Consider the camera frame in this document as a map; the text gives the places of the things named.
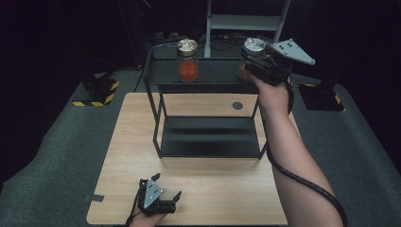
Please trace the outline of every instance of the shelf lower tier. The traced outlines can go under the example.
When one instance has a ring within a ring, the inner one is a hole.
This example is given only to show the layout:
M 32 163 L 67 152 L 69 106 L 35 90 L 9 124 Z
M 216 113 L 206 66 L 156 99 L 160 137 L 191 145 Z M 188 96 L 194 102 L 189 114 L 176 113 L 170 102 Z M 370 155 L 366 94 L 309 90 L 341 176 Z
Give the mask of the shelf lower tier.
M 250 117 L 170 116 L 161 152 L 163 157 L 257 158 L 260 148 Z

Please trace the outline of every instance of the person's right hand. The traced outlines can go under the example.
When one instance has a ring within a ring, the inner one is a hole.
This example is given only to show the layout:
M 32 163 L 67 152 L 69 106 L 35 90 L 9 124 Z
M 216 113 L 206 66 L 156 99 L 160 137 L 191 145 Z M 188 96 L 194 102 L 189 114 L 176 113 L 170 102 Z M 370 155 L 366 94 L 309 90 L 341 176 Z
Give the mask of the person's right hand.
M 288 91 L 286 85 L 280 83 L 274 87 L 251 73 L 249 75 L 259 90 L 259 104 L 267 118 L 288 116 Z

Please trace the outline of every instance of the person's left hand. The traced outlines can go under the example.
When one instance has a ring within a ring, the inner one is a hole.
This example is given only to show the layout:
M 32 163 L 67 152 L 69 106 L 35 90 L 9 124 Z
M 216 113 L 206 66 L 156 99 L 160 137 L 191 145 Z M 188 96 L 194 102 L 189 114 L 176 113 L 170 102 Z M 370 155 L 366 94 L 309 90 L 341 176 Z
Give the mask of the person's left hand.
M 135 209 L 133 210 L 133 214 L 134 215 L 138 214 L 138 215 L 133 218 L 130 227 L 154 227 L 167 215 L 167 214 L 159 214 L 151 217 L 146 216 L 138 208 L 138 204 L 136 204 Z

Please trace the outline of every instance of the gray carpet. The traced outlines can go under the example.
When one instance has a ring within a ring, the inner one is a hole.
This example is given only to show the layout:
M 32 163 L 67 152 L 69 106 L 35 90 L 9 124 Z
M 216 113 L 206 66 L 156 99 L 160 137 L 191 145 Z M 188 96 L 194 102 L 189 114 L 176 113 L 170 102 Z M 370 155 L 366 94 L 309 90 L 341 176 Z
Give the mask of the gray carpet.
M 238 57 L 239 45 L 212 49 L 212 57 Z M 155 49 L 174 57 L 174 47 Z M 120 81 L 109 106 L 66 103 L 36 158 L 5 182 L 0 226 L 90 226 L 86 215 L 126 93 L 145 92 L 141 72 L 116 70 Z M 294 76 L 294 83 L 318 83 Z M 295 92 L 294 116 L 310 152 L 343 204 L 349 226 L 400 226 L 401 178 L 348 92 L 336 86 L 346 112 L 309 112 Z

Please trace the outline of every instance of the orange object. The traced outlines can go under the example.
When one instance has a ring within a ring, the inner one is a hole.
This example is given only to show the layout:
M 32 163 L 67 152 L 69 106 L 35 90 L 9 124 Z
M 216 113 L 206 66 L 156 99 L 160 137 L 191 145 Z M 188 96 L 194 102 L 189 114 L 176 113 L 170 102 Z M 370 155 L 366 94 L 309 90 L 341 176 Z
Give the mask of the orange object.
M 183 61 L 179 67 L 180 78 L 184 82 L 192 82 L 198 77 L 198 66 L 193 61 Z

